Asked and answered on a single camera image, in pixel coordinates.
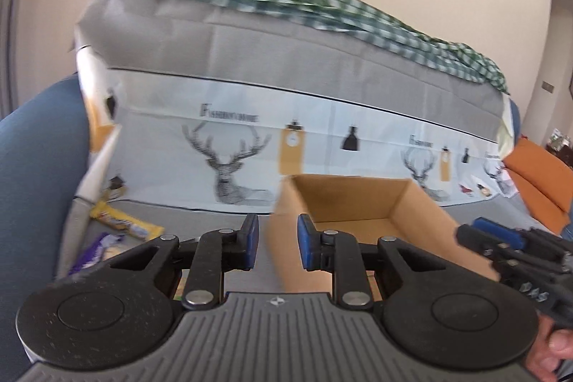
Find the green checkered cloth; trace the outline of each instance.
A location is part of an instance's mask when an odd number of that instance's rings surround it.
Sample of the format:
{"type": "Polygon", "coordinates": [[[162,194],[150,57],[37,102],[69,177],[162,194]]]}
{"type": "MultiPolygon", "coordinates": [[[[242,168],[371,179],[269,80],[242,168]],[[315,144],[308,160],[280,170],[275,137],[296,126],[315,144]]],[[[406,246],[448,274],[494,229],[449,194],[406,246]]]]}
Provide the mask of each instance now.
{"type": "Polygon", "coordinates": [[[464,80],[489,82],[507,93],[494,61],[463,43],[432,38],[359,0],[199,0],[241,12],[271,15],[315,29],[338,31],[418,64],[464,80]]]}

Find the cardboard box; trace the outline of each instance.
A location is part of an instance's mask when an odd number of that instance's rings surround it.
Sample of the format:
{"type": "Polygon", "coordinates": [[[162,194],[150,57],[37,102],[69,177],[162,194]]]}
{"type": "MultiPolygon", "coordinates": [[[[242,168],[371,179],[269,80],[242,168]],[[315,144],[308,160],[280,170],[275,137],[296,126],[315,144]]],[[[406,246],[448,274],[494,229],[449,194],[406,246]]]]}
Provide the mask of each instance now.
{"type": "MultiPolygon", "coordinates": [[[[330,273],[303,269],[297,240],[302,213],[309,214],[320,231],[348,232],[360,243],[371,244],[381,236],[396,236],[480,275],[498,278],[489,261],[456,243],[456,221],[413,180],[301,174],[283,179],[266,230],[286,292],[332,291],[330,273]]],[[[374,291],[379,297],[377,288],[374,291]]]]}

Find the black circular pad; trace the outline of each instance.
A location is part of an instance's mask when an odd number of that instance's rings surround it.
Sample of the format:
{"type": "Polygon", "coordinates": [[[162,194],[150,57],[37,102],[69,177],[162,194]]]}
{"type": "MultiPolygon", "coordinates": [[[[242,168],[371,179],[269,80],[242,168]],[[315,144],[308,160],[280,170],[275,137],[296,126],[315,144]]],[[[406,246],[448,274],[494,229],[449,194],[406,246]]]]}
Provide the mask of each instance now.
{"type": "Polygon", "coordinates": [[[121,319],[124,306],[120,299],[108,293],[78,293],[58,308],[58,317],[65,325],[84,332],[100,330],[121,319]]]}
{"type": "Polygon", "coordinates": [[[382,323],[390,337],[449,370],[487,371],[522,358],[537,335],[535,308],[516,290],[452,269],[412,272],[386,299],[382,323]]]}
{"type": "Polygon", "coordinates": [[[441,296],[432,305],[436,321],[452,330],[478,332],[495,324],[499,313],[481,296],[455,293],[441,296]]]}
{"type": "Polygon", "coordinates": [[[31,295],[18,312],[18,335],[40,360],[77,371],[108,369],[163,341],[173,307],[148,275],[105,267],[81,274],[31,295]]]}

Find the orange cushion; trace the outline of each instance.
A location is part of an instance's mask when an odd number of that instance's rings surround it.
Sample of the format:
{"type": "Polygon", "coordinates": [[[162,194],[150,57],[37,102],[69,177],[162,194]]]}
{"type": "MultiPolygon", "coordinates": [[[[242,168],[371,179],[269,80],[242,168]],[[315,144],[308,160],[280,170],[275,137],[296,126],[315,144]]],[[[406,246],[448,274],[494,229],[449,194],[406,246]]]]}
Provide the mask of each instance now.
{"type": "Polygon", "coordinates": [[[537,219],[553,233],[561,234],[563,227],[569,224],[569,216],[555,206],[548,197],[544,196],[526,179],[512,170],[508,170],[508,173],[511,179],[514,180],[515,186],[519,190],[519,194],[529,209],[532,218],[537,219]]]}
{"type": "Polygon", "coordinates": [[[521,175],[562,211],[569,212],[573,199],[573,170],[541,146],[520,139],[504,159],[508,169],[521,175]]]}

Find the blue cushion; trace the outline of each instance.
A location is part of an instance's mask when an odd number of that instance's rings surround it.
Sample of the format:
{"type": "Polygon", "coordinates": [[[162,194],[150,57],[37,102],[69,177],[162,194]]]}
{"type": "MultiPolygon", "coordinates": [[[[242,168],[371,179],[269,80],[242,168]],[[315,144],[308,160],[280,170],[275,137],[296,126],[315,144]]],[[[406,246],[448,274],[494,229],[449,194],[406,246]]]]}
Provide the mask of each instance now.
{"type": "Polygon", "coordinates": [[[509,100],[511,105],[511,118],[514,121],[514,135],[515,135],[515,144],[517,145],[517,141],[521,136],[521,116],[519,115],[519,107],[517,104],[513,102],[513,100],[509,100]]]}
{"type": "Polygon", "coordinates": [[[30,364],[16,335],[16,312],[54,277],[89,142],[76,75],[0,121],[0,381],[19,377],[30,364]]]}
{"type": "Polygon", "coordinates": [[[569,208],[569,220],[571,223],[563,229],[561,232],[561,238],[573,242],[573,200],[571,201],[571,207],[569,208]]]}

